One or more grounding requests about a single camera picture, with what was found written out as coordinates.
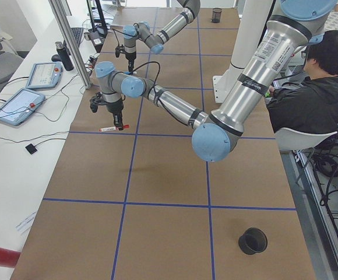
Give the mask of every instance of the black cup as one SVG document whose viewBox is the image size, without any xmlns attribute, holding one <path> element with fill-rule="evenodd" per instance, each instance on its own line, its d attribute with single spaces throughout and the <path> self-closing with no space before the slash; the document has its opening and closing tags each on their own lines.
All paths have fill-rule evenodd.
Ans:
<svg viewBox="0 0 338 280">
<path fill-rule="evenodd" d="M 221 21 L 221 13 L 222 13 L 222 9 L 220 8 L 214 8 L 213 9 L 213 13 L 212 13 L 212 20 L 211 22 L 213 23 L 218 23 Z"/>
<path fill-rule="evenodd" d="M 267 237 L 262 230 L 255 227 L 247 229 L 239 237 L 239 247 L 247 255 L 261 253 L 267 248 Z"/>
</svg>

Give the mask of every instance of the tablet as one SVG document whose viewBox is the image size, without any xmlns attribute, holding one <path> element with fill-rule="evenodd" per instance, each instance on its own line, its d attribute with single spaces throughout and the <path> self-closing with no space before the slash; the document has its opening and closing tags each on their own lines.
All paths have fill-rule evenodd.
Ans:
<svg viewBox="0 0 338 280">
<path fill-rule="evenodd" d="M 62 73 L 60 62 L 35 63 L 31 69 L 27 89 L 52 89 L 60 81 Z"/>
<path fill-rule="evenodd" d="M 45 100 L 45 95 L 30 89 L 20 89 L 9 100 L 0 107 L 0 121 L 19 125 L 26 121 L 28 117 Z"/>
</svg>

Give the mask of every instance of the black jacket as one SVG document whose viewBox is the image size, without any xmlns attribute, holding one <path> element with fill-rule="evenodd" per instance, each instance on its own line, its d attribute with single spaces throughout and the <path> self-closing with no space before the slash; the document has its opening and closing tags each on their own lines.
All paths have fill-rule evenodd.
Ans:
<svg viewBox="0 0 338 280">
<path fill-rule="evenodd" d="M 309 80 L 302 87 L 276 89 L 267 105 L 274 132 L 282 127 L 324 134 L 337 130 L 338 76 Z"/>
</svg>

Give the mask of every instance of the black hair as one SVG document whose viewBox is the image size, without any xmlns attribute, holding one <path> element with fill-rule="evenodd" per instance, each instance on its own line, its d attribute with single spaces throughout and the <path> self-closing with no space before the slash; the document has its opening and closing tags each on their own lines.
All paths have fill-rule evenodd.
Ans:
<svg viewBox="0 0 338 280">
<path fill-rule="evenodd" d="M 312 58 L 327 73 L 338 75 L 338 30 L 326 31 L 319 44 L 310 46 L 307 59 Z"/>
</svg>

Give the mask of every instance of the metal post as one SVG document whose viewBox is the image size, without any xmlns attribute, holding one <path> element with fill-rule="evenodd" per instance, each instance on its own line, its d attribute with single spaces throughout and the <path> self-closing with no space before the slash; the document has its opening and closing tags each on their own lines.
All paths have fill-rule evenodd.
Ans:
<svg viewBox="0 0 338 280">
<path fill-rule="evenodd" d="M 48 1 L 50 3 L 52 12 L 54 13 L 54 16 L 58 22 L 58 26 L 63 35 L 63 38 L 66 41 L 66 45 L 69 51 L 71 52 L 71 56 L 73 57 L 73 63 L 76 66 L 78 74 L 80 75 L 85 88 L 90 89 L 91 87 L 90 77 L 89 74 L 86 72 L 86 68 L 82 60 L 81 53 L 76 44 L 76 40 L 73 37 L 68 20 L 66 19 L 64 7 L 61 4 L 61 1 L 59 0 L 48 0 Z"/>
</svg>

